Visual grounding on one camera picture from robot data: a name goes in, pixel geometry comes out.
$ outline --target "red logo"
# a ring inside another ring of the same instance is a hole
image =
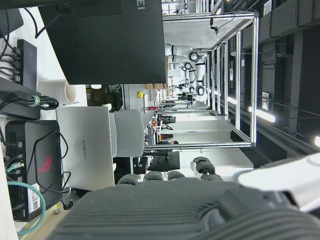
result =
[[[42,167],[38,168],[38,171],[41,172],[41,173],[47,173],[50,171],[50,168],[51,168],[51,163],[52,163],[52,157],[48,156]]]

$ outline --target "teal ethernet cable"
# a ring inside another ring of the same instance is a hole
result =
[[[42,212],[41,212],[41,217],[39,218],[38,222],[36,223],[36,225],[34,225],[32,228],[30,228],[30,229],[28,229],[26,231],[18,231],[17,232],[18,235],[29,234],[33,230],[35,230],[37,227],[39,227],[39,225],[41,225],[41,223],[43,222],[43,220],[45,218],[46,202],[45,202],[44,196],[42,196],[42,194],[36,188],[34,188],[33,186],[31,186],[31,185],[29,185],[27,183],[19,182],[19,181],[8,181],[7,183],[8,183],[9,186],[21,186],[21,187],[28,188],[28,189],[34,191],[40,197]]]

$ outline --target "cable tie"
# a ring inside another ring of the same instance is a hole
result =
[[[40,97],[37,95],[32,95],[31,97],[34,98],[34,103],[31,105],[28,105],[29,107],[36,107],[40,104]]]

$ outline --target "computer tower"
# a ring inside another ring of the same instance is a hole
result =
[[[62,167],[60,132],[57,121],[10,121],[5,126],[5,139],[7,143],[18,144],[19,147],[6,147],[6,155],[11,159],[17,157],[12,163],[20,162],[24,166],[12,170],[8,176],[14,181],[27,183],[38,189],[45,200],[46,209],[51,208],[62,200],[61,192],[52,192],[39,186],[55,191],[62,190]],[[40,198],[30,189],[21,186],[8,186],[13,219],[15,221],[29,222],[41,214]]]

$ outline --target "person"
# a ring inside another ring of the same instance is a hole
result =
[[[156,143],[157,145],[161,145],[161,144],[179,144],[178,141],[173,140],[173,141],[159,141]],[[172,152],[172,149],[163,149],[163,150],[158,150],[159,153],[167,153],[167,152]]]

